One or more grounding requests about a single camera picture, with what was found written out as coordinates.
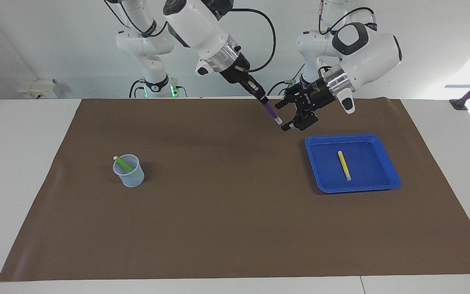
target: brown table mat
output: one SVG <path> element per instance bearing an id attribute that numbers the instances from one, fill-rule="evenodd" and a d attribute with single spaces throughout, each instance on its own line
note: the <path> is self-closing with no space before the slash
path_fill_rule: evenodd
<path id="1" fill-rule="evenodd" d="M 0 281 L 470 274 L 470 220 L 401 102 L 356 104 L 284 133 L 253 100 L 84 100 Z M 402 187 L 325 195 L 304 139 L 362 132 Z"/>

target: light blue cup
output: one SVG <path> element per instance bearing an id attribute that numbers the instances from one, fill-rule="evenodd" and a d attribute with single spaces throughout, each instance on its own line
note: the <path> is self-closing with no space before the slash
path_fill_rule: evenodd
<path id="1" fill-rule="evenodd" d="M 119 158 L 133 169 L 133 171 L 127 171 L 127 169 L 122 167 L 119 163 L 113 163 L 113 172 L 121 178 L 123 184 L 128 188 L 135 188 L 142 184 L 142 181 L 144 181 L 144 171 L 142 171 L 140 167 L 139 158 L 132 154 L 120 156 Z"/>

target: green marker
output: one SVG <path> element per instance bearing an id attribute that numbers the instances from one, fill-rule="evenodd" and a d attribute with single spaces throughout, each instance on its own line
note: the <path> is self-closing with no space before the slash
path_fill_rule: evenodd
<path id="1" fill-rule="evenodd" d="M 118 156 L 114 156 L 113 160 L 115 160 L 115 162 L 119 163 L 122 167 L 124 167 L 129 173 L 134 171 L 129 165 L 126 164 L 126 162 L 124 162 Z"/>

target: blue plastic tray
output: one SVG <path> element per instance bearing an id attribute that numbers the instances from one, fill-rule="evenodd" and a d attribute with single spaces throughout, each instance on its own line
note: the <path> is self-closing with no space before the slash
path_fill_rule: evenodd
<path id="1" fill-rule="evenodd" d="M 309 159 L 319 188 L 326 193 L 397 189 L 400 177 L 380 138 L 374 134 L 310 136 L 306 139 Z M 349 167 L 347 181 L 338 151 Z"/>

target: yellow pen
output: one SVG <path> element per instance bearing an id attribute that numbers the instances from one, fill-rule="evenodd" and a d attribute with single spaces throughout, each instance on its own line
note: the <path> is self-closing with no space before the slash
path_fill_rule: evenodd
<path id="1" fill-rule="evenodd" d="M 351 174 L 349 173 L 349 168 L 347 167 L 347 163 L 342 151 L 338 151 L 338 157 L 340 158 L 340 163 L 342 164 L 342 169 L 344 169 L 344 173 L 346 174 L 347 180 L 351 181 Z"/>

